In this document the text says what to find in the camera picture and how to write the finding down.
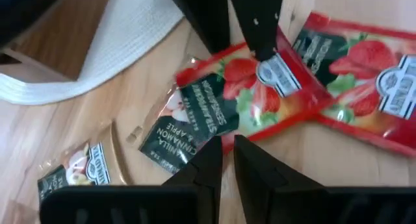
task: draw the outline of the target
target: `white fabric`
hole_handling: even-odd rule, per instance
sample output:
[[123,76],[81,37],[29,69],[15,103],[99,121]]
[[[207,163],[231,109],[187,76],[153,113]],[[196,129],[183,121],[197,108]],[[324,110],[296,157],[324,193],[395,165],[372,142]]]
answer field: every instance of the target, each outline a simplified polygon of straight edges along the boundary
[[182,16],[172,0],[109,0],[78,81],[30,84],[0,74],[0,98],[41,105],[81,95],[130,66]]

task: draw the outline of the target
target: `red tea packet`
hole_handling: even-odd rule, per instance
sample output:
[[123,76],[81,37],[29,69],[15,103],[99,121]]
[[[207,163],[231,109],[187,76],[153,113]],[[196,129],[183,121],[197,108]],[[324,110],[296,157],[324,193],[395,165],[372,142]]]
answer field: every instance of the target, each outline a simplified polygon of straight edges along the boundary
[[416,156],[416,34],[312,13],[293,47],[336,98],[320,122]]
[[176,75],[197,145],[221,135],[224,152],[235,134],[260,140],[328,106],[331,97],[278,29],[277,53],[259,62],[245,43]]

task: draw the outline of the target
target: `wooden floor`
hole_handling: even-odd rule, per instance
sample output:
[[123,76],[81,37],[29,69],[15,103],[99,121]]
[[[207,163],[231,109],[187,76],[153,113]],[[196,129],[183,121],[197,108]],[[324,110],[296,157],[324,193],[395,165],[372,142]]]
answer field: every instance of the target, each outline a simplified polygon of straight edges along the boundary
[[[294,38],[315,3],[332,16],[416,31],[412,0],[285,0],[280,24]],[[234,41],[241,39],[235,30]],[[80,97],[44,106],[0,101],[0,220],[9,200],[38,208],[38,165],[115,119],[136,184],[161,184],[170,175],[125,142],[143,123],[185,54],[207,52],[186,21],[155,49],[115,78]],[[305,123],[259,143],[269,153],[325,185],[416,185],[416,163],[316,123]],[[244,223],[232,158],[223,177],[221,223]]]

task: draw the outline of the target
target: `strawberry illustration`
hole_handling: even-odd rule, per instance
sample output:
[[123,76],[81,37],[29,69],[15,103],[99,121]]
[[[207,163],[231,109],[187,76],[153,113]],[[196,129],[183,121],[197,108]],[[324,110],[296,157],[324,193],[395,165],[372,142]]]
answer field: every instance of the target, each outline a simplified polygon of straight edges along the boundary
[[242,81],[227,81],[224,85],[222,97],[227,100],[236,99],[243,88],[250,89],[256,82],[257,77],[251,75]]
[[241,81],[255,74],[257,61],[249,58],[234,58],[226,64],[224,79],[226,81]]
[[378,40],[358,42],[350,48],[348,58],[356,64],[378,71],[383,71],[398,63],[390,48]]
[[346,56],[331,64],[330,72],[335,75],[347,75],[350,73],[353,74],[356,79],[371,79],[379,74],[379,71],[353,63]]
[[373,80],[341,94],[337,99],[340,104],[351,108],[355,116],[360,117],[371,114],[377,108],[380,94]]
[[257,82],[255,84],[252,116],[260,116],[265,112],[277,112],[280,108],[280,97],[272,87]]

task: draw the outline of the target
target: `black object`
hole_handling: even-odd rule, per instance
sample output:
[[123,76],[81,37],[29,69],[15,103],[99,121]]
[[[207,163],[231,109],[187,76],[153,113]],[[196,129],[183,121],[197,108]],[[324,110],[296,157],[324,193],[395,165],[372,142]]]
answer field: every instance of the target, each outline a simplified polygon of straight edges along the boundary
[[72,186],[40,207],[42,224],[218,223],[222,179],[220,137],[162,186]]
[[325,187],[235,137],[235,173],[248,224],[416,223],[415,188]]
[[0,0],[0,48],[27,30],[57,0]]
[[230,46],[227,0],[174,0],[210,53]]
[[242,33],[259,61],[276,54],[276,35],[283,0],[231,0]]

